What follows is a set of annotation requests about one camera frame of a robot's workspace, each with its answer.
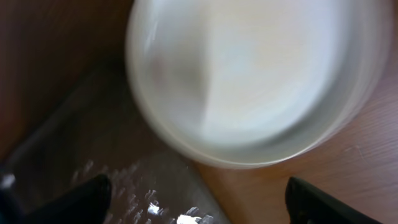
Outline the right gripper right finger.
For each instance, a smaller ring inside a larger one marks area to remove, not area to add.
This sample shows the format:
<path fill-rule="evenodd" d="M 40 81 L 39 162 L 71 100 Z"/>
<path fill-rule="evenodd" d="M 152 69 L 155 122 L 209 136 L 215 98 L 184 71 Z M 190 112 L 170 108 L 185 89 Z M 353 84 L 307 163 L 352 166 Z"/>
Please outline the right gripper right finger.
<path fill-rule="evenodd" d="M 298 177 L 289 178 L 285 204 L 291 224 L 380 224 Z"/>

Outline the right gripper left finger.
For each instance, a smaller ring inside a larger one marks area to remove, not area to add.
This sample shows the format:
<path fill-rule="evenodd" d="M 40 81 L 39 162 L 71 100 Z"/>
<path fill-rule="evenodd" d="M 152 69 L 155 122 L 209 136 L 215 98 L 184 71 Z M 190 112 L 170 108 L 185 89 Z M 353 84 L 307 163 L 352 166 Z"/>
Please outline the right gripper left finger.
<path fill-rule="evenodd" d="M 15 200 L 1 190 L 1 223 L 102 224 L 111 204 L 111 196 L 111 181 L 100 174 L 56 200 L 24 214 Z"/>

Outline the white plate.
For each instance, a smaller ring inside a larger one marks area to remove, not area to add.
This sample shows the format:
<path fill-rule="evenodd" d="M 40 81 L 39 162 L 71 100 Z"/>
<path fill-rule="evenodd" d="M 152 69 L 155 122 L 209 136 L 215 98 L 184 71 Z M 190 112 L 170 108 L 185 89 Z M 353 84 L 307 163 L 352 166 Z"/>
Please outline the white plate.
<path fill-rule="evenodd" d="M 135 1 L 128 82 L 156 135 L 184 156 L 270 166 L 359 113 L 393 23 L 392 1 Z"/>

